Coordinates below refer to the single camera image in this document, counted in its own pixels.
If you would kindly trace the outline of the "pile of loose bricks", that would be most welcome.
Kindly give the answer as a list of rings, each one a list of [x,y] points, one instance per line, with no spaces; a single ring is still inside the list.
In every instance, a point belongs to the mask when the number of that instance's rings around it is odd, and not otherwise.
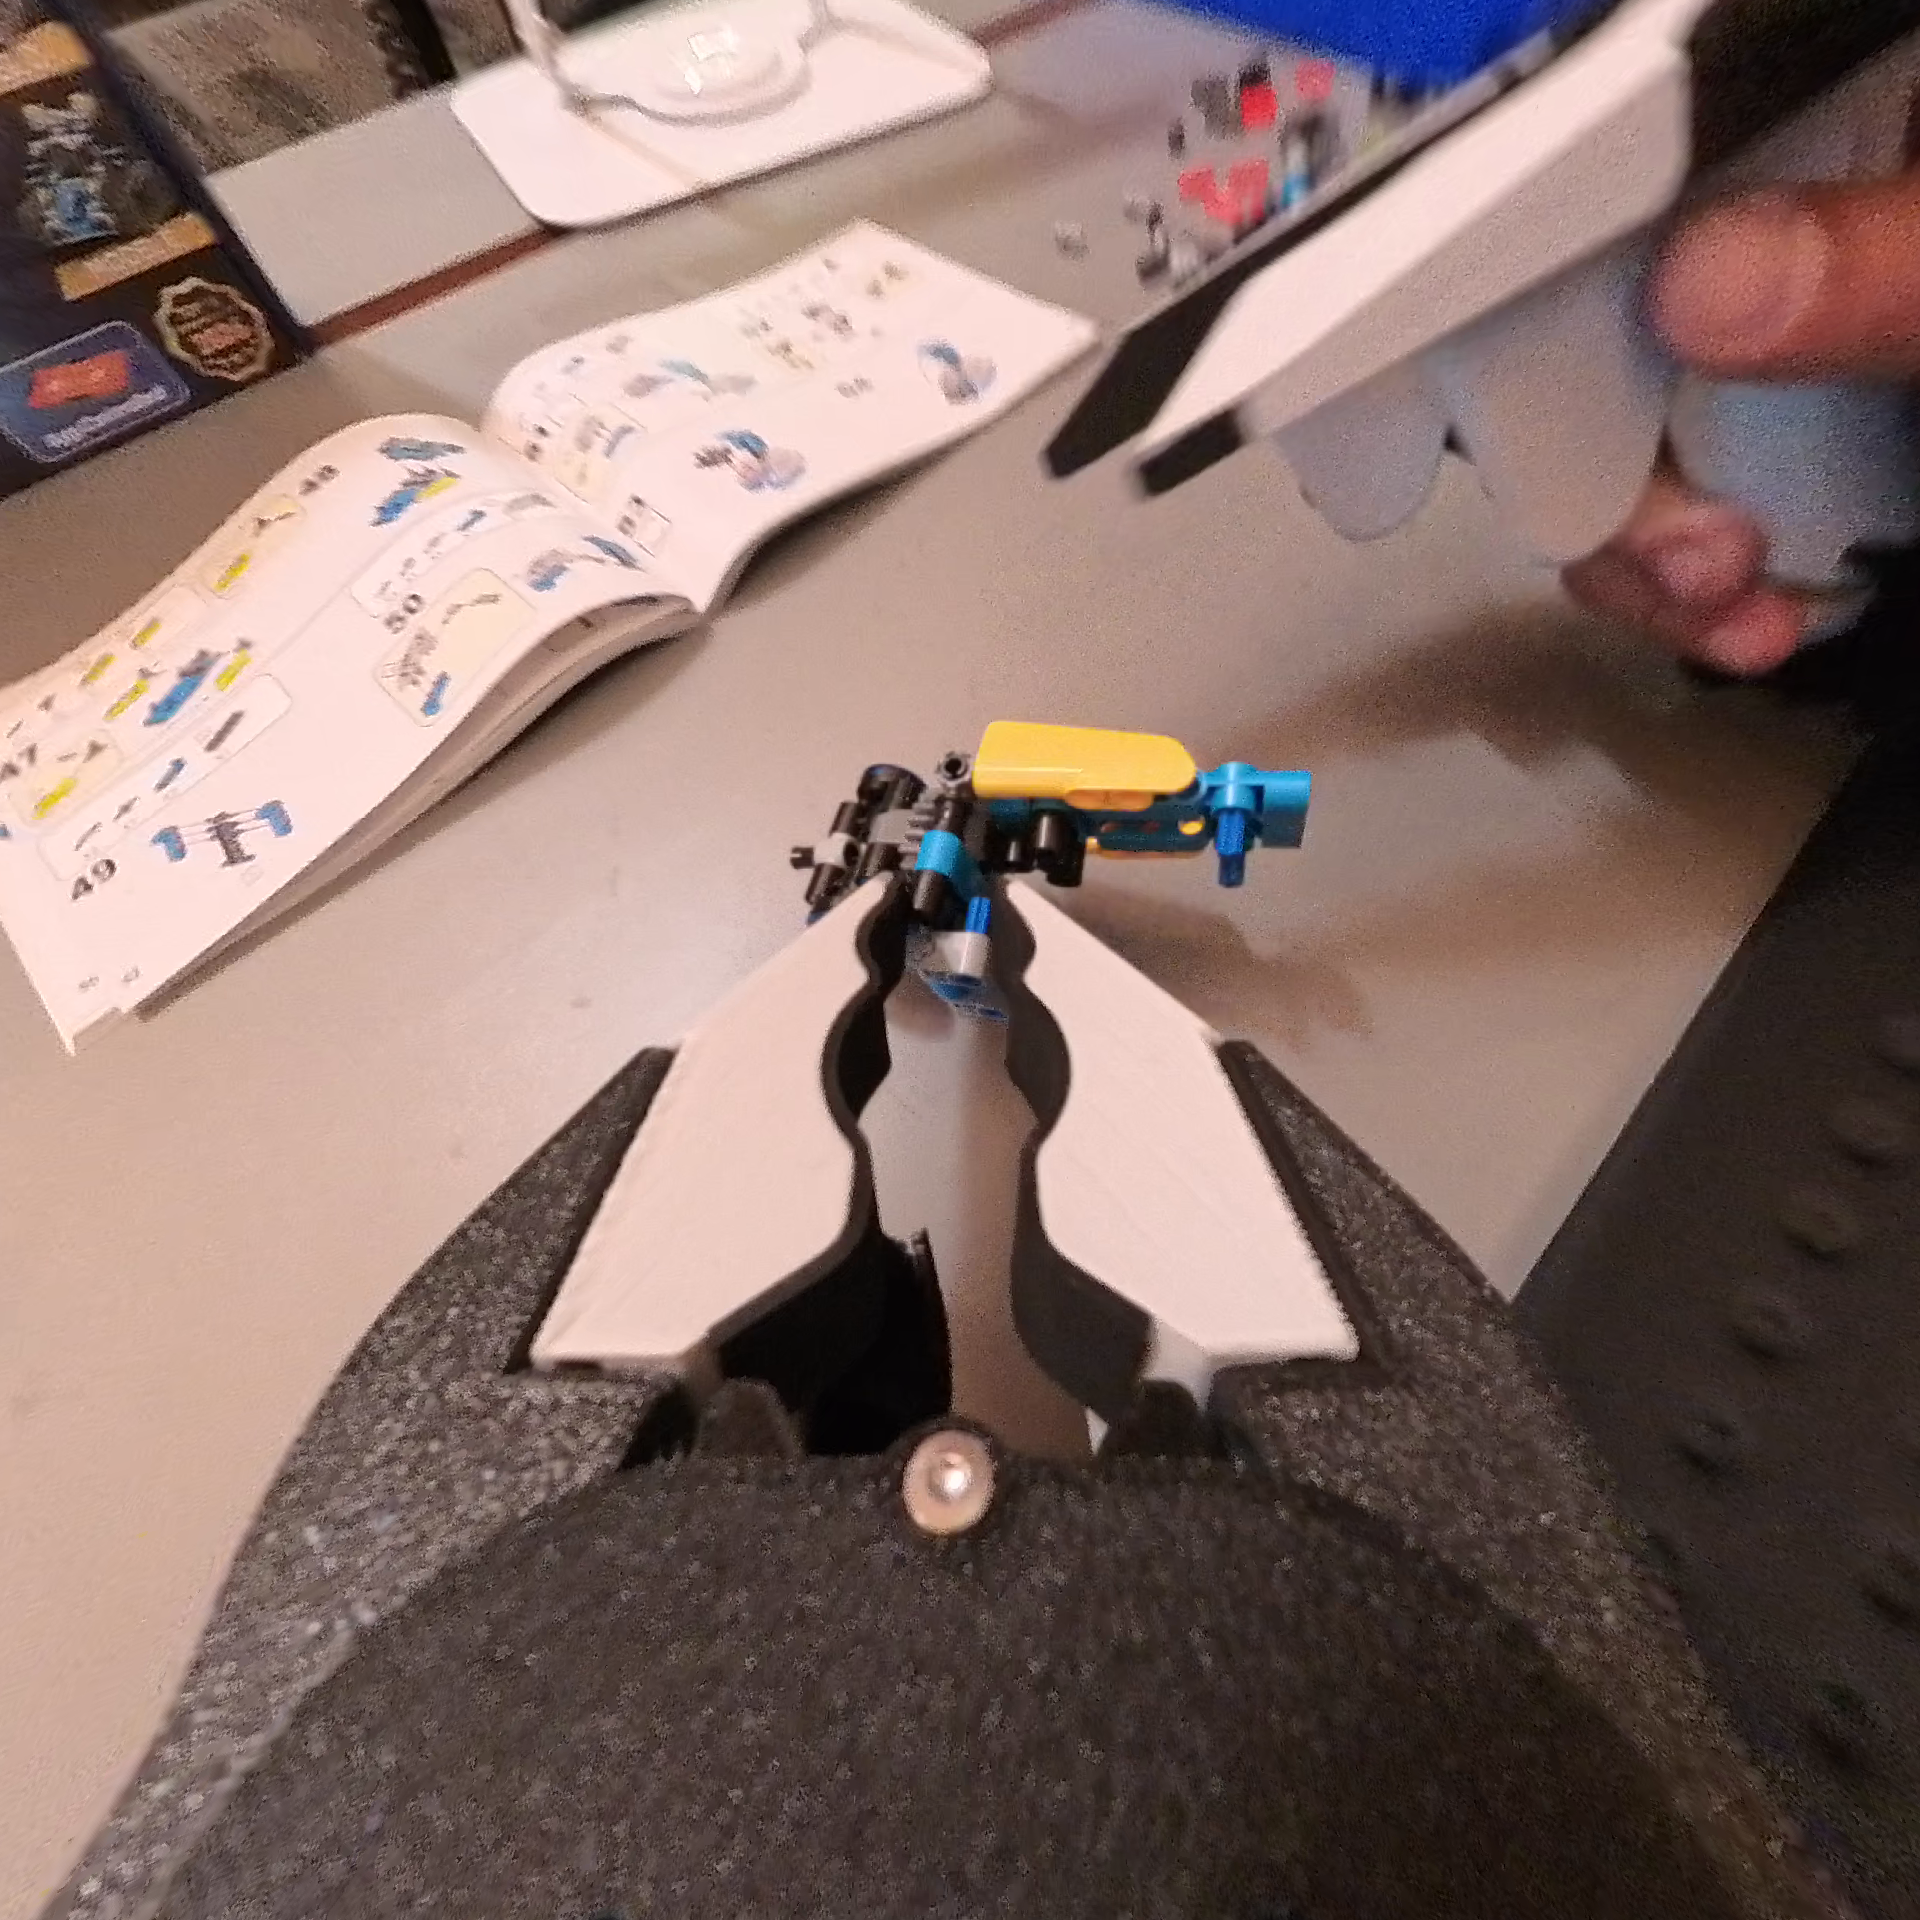
[[[1136,280],[1149,294],[1184,287],[1338,184],[1398,117],[1375,70],[1281,41],[1200,73],[1167,118],[1166,179],[1120,196]]]

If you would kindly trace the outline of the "open instruction booklet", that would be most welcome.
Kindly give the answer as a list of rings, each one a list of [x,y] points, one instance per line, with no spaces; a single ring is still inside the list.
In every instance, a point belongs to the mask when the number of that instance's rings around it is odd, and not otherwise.
[[[858,221],[524,356],[477,423],[313,443],[4,683],[4,935],[66,1052],[326,888],[789,525],[1079,363],[1096,324]]]

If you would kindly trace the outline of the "person's right hand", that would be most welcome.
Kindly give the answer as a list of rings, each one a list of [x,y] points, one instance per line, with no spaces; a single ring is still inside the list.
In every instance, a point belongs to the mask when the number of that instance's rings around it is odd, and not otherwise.
[[[1670,232],[1647,300],[1664,345],[1708,376],[1913,382],[1916,165],[1716,199]],[[1816,623],[1813,600],[1772,574],[1757,524],[1666,464],[1562,588],[1591,614],[1734,681],[1782,667]]]

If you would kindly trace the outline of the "grey desk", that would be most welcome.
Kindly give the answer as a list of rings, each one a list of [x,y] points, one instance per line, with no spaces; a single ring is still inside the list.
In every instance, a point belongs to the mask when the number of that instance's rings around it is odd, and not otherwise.
[[[1218,41],[1136,6],[948,6],[999,13],[988,102],[649,223],[526,230],[440,97],[229,174],[326,350],[4,502],[4,681],[338,425],[476,416],[529,350],[847,219],[1127,321],[1120,209]],[[61,1886],[145,1751],[346,1351],[617,1067],[784,949],[785,852],[868,761],[1031,715],[1312,768],[1303,849],[1248,886],[1096,862],[1062,905],[1258,1045],[1490,1283],[1525,1280],[1853,740],[1577,617],[1456,467],[1360,547],[1264,449],[1151,501],[1106,464],[1054,484],[1039,449],[1084,380],[799,527],[704,633],[584,685],[78,1057],[4,944],[4,1915]],[[1023,1107],[997,1037],[919,991],[892,1014],[880,1205],[929,1232],[960,1405],[1077,1451],[1000,1295]]]

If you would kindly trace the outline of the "yellow blue brick assembly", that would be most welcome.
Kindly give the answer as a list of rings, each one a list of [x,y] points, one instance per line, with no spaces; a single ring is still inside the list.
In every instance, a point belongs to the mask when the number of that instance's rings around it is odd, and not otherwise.
[[[1312,804],[1306,773],[1205,768],[1166,733],[1031,721],[988,724],[966,790],[983,870],[1058,886],[1079,885],[1093,856],[1208,856],[1234,888],[1253,852],[1303,845]]]

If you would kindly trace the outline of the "dark blue toy kit box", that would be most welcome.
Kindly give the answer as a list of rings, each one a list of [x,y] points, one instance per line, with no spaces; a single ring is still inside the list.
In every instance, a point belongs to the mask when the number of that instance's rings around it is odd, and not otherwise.
[[[1,496],[309,337],[79,4],[1,4]]]

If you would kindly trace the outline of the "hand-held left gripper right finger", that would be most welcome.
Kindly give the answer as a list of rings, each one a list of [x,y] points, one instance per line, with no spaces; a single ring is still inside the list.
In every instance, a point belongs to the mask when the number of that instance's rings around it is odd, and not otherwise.
[[[1014,1327],[1094,1421],[1143,1388],[1360,1360],[1325,1220],[1248,1047],[1224,1041],[1026,883],[994,909],[1006,1072],[1029,1113]]]

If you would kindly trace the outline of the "white desk lamp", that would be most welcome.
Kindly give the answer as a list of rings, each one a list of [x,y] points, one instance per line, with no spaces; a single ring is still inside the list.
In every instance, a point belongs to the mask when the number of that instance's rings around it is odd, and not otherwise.
[[[981,102],[991,62],[897,3],[641,6],[566,33],[504,4],[517,56],[449,109],[538,225],[623,223]]]

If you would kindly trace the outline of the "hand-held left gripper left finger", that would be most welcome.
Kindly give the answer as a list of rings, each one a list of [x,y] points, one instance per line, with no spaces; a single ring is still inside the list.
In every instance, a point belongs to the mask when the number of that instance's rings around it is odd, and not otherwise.
[[[681,1039],[534,1327],[538,1372],[690,1375],[852,1257],[901,883],[865,880]]]

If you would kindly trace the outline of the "blue plastic bin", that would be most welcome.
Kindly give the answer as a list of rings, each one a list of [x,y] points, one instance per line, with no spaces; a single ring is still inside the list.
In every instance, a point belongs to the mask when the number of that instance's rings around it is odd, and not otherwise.
[[[1540,33],[1578,32],[1610,3],[1176,3],[1266,41],[1398,80],[1464,80]]]

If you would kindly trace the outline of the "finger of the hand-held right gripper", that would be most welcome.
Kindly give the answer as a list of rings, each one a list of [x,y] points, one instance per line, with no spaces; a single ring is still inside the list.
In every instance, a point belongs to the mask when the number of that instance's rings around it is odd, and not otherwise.
[[[1144,432],[1210,333],[1218,287],[1192,286],[1128,327],[1044,445],[1047,478],[1065,479]]]
[[[1264,262],[1134,440],[1143,492],[1356,396],[1664,214],[1694,158],[1688,37],[1704,13],[1623,4]]]

